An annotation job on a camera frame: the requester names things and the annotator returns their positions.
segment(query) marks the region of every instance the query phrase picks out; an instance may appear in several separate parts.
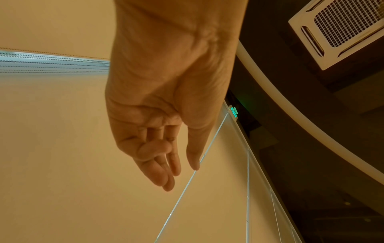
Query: hand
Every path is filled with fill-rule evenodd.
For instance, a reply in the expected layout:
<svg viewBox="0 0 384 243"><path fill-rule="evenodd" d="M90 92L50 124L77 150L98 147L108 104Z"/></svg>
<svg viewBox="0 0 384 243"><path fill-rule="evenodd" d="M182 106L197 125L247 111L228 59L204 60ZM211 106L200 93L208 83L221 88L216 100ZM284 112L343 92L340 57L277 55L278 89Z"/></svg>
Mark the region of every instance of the hand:
<svg viewBox="0 0 384 243"><path fill-rule="evenodd" d="M188 126L189 164L199 169L228 89L245 5L236 11L240 21L230 21L228 11L201 14L202 6L195 6L196 13L184 13L191 6L179 6L183 1L143 5L148 2L116 1L106 105L119 149L170 191L181 172L176 138L182 122Z"/></svg>

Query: skin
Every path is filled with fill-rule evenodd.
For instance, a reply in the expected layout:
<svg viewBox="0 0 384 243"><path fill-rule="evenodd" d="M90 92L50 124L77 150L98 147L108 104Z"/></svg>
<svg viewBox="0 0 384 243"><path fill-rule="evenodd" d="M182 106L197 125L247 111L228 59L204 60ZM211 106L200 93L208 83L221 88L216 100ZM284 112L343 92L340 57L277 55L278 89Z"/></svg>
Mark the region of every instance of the skin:
<svg viewBox="0 0 384 243"><path fill-rule="evenodd" d="M246 0L116 0L105 96L118 148L170 191L181 173L177 135L188 126L194 170L232 73Z"/></svg>

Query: ceiling air conditioner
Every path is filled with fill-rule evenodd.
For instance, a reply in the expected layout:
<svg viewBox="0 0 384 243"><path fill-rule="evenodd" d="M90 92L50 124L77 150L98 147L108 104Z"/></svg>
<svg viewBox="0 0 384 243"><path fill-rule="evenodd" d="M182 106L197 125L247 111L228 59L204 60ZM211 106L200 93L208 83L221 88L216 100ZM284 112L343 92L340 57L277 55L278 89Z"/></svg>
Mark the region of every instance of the ceiling air conditioner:
<svg viewBox="0 0 384 243"><path fill-rule="evenodd" d="M289 24L322 70L384 35L384 0L313 0Z"/></svg>

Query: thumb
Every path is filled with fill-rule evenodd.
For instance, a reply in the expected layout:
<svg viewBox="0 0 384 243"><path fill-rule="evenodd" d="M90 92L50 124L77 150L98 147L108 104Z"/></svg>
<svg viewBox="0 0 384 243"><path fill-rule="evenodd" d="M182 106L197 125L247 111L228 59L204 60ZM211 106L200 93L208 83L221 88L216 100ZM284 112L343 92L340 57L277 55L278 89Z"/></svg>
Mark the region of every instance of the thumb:
<svg viewBox="0 0 384 243"><path fill-rule="evenodd" d="M196 171L200 168L200 157L212 128L213 125L201 129L188 127L187 159L192 169Z"/></svg>

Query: curved ceiling trim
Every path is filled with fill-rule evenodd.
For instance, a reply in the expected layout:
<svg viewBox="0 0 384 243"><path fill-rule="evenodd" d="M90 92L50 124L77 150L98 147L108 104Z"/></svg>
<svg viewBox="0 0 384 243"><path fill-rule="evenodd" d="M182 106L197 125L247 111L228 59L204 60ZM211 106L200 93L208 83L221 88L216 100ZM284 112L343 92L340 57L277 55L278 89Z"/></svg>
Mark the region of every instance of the curved ceiling trim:
<svg viewBox="0 0 384 243"><path fill-rule="evenodd" d="M269 81L267 76L257 66L252 57L248 54L247 50L239 41L237 51L237 57L243 63L244 67L252 75L255 81L261 86L261 88L272 98L272 100L283 111L291 117L297 124L299 124L305 131L311 134L316 140L333 151L335 154L349 162L380 184L384 185L384 174L378 169L362 160L360 157L346 149L323 130L317 127L306 116L304 116L287 98L280 93L280 91Z"/></svg>

